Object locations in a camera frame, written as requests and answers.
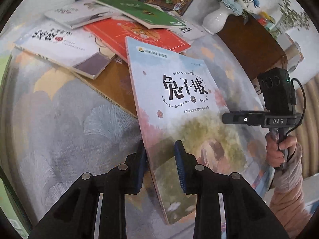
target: blue flower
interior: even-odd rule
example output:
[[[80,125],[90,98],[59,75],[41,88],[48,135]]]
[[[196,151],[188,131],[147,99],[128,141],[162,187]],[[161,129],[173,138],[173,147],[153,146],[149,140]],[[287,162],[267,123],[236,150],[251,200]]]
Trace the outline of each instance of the blue flower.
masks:
[[[259,7],[259,5],[260,5],[259,0],[253,0],[253,2],[254,2],[255,8]]]
[[[224,5],[227,8],[230,8],[234,15],[236,16],[242,15],[243,8],[235,0],[221,0],[221,2],[224,3]]]

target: hand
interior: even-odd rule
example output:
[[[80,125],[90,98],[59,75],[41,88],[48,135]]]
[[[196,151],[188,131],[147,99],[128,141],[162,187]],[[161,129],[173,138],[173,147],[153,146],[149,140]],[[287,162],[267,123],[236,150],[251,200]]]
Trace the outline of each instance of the hand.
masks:
[[[270,133],[266,135],[266,141],[266,161],[274,168],[279,167],[280,164],[285,162],[284,154],[278,150],[277,141],[272,139]],[[288,148],[288,152],[291,155],[296,150],[296,146],[297,138],[295,136],[287,136],[287,138],[279,144],[279,149],[283,150]]]

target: sleeve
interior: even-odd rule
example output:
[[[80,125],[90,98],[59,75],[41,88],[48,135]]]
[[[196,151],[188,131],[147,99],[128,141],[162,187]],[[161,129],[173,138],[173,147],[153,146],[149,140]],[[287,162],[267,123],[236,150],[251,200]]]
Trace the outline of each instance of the sleeve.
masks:
[[[297,144],[293,157],[287,163],[288,169],[275,172],[275,191],[269,205],[290,238],[295,238],[311,217],[305,209],[302,191],[301,156],[302,148]]]

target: floral tablecloth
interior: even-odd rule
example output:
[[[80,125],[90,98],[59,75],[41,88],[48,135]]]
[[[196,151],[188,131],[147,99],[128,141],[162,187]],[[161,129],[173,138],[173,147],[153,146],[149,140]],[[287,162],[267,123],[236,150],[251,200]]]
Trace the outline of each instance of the floral tablecloth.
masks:
[[[82,173],[98,175],[123,163],[141,133],[137,119],[67,70],[15,49],[27,26],[0,38],[1,53],[13,55],[2,96],[0,164],[35,225]],[[244,70],[217,35],[195,40],[186,54],[206,62],[230,111],[262,110]],[[263,196],[273,175],[264,163],[267,130],[239,126],[238,132],[251,155],[246,179]],[[126,196],[126,222],[128,238],[193,237],[193,215],[164,223],[149,172],[140,194]]]

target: cable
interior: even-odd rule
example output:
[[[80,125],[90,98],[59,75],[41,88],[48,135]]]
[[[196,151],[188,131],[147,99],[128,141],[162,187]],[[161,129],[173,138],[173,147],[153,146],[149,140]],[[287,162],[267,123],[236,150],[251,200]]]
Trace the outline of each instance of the cable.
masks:
[[[302,87],[300,81],[299,81],[297,78],[292,78],[292,79],[291,79],[291,85],[292,85],[293,81],[296,81],[296,82],[299,84],[300,89],[301,89],[301,91],[302,91],[302,95],[303,95],[303,110],[302,110],[302,114],[301,114],[301,117],[300,117],[299,122],[298,122],[297,125],[294,126],[292,129],[288,130],[288,132],[286,133],[286,137],[287,137],[287,135],[288,135],[290,132],[294,131],[297,127],[299,127],[299,126],[301,125],[302,120],[303,120],[303,117],[304,117],[305,112],[306,112],[306,94],[305,94],[305,90],[303,89],[303,87]],[[291,156],[287,159],[287,162],[289,162],[289,160],[293,157],[294,154],[295,154],[295,152],[293,152],[293,153],[291,154]]]

